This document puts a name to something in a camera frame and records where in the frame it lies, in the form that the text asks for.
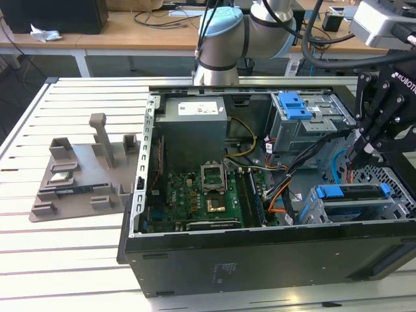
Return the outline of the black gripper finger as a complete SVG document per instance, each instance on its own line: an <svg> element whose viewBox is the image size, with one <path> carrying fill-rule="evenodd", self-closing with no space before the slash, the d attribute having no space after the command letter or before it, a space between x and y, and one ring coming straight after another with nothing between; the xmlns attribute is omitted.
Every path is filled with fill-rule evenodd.
<svg viewBox="0 0 416 312"><path fill-rule="evenodd" d="M388 93L383 102L383 114L379 120L385 123L381 132L373 140L377 158L372 161L385 161L385 155L408 151L408 135L397 135L408 129L408 96L403 93Z"/></svg>
<svg viewBox="0 0 416 312"><path fill-rule="evenodd" d="M390 82L382 81L374 73L361 73L357 80L355 120L357 138L348 148L348 169L357 170L377 157L373 140L380 134L384 121L383 102L390 91Z"/></svg>

